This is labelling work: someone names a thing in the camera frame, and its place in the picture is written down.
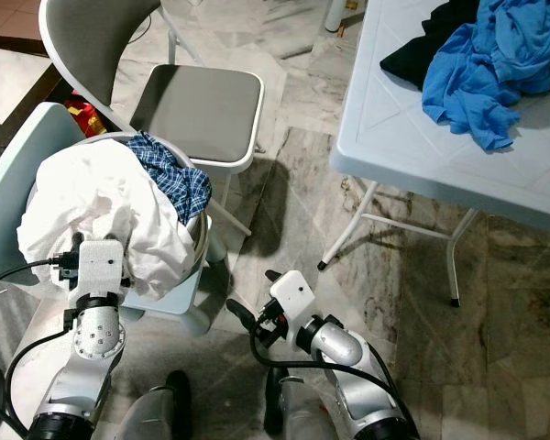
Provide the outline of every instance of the red object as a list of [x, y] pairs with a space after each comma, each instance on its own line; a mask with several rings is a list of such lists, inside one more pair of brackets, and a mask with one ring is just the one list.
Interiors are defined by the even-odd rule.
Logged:
[[63, 103], [87, 138], [106, 132], [104, 123], [93, 105], [86, 103], [76, 92]]

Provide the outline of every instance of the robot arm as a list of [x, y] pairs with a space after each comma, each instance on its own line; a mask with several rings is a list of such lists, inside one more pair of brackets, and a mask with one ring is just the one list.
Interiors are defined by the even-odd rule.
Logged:
[[91, 437], [126, 342], [118, 319], [118, 306], [124, 300], [123, 254], [114, 239], [79, 245], [77, 282], [71, 283], [76, 287], [70, 292], [70, 307], [77, 318], [70, 358], [38, 407], [28, 439]]
[[[228, 300], [228, 308], [246, 322], [247, 328], [257, 328], [251, 335], [268, 347], [273, 335], [284, 337], [293, 350], [303, 350], [319, 364], [337, 364], [368, 373], [384, 382], [387, 392], [371, 380], [346, 371], [326, 369], [326, 377], [335, 385], [336, 399], [351, 435], [357, 440], [417, 439], [419, 435], [407, 408], [400, 402], [397, 390], [382, 359], [359, 334], [346, 330], [329, 315], [325, 319], [315, 305], [315, 297], [302, 274], [292, 270], [278, 277], [270, 289], [271, 301], [261, 310], [258, 325], [248, 325], [254, 317], [243, 312], [243, 306]], [[271, 332], [259, 324], [271, 320]]]

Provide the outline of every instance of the laundry basket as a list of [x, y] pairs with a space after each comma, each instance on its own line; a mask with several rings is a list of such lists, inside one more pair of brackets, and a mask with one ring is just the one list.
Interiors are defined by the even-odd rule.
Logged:
[[[127, 131], [104, 133], [102, 135], [88, 137], [85, 140], [82, 140], [80, 142], [77, 142], [76, 144], [73, 144], [72, 147], [77, 145], [92, 144], [94, 142], [97, 142], [99, 140], [104, 140], [104, 139], [113, 139], [125, 145], [133, 136], [135, 136], [135, 133], [131, 133]], [[175, 147], [173, 144], [171, 144], [169, 141], [165, 139], [161, 139], [160, 137], [155, 137], [155, 136], [153, 137], [155, 138], [155, 140], [161, 143], [175, 157], [175, 159], [177, 159], [177, 162], [183, 168], [195, 168], [190, 158], [188, 158], [185, 155], [185, 153], [181, 151], [179, 148]], [[36, 184], [33, 186], [33, 188], [30, 191], [30, 194], [28, 195], [27, 206], [28, 206], [28, 203], [30, 203], [30, 200], [32, 199], [32, 196], [34, 195], [35, 192], [36, 192]], [[190, 275], [190, 273], [192, 272], [193, 268], [197, 267], [198, 263], [200, 262], [200, 259], [204, 255], [205, 248], [208, 244], [208, 239], [209, 239], [208, 218], [205, 211], [201, 212], [194, 218], [191, 218], [187, 222], [187, 225], [185, 225], [185, 227], [190, 233], [190, 236], [192, 236], [194, 252], [193, 252], [192, 267], [187, 272], [185, 272], [183, 279], [181, 281], [185, 281], [187, 277]]]

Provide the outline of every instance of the table top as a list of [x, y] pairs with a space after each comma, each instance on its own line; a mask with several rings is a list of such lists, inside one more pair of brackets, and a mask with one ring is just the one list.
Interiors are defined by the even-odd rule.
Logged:
[[550, 229], [550, 94], [525, 97], [513, 144], [486, 153], [422, 110], [422, 93], [379, 63], [443, 0], [369, 0], [330, 163], [337, 171]]

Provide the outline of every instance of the blue plaid shirt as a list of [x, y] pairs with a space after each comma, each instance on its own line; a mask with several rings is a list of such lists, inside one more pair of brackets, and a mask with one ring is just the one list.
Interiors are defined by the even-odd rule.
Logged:
[[161, 143], [149, 133], [139, 132], [126, 144], [150, 178], [169, 198], [184, 225], [210, 203], [212, 185], [207, 173], [182, 168]]

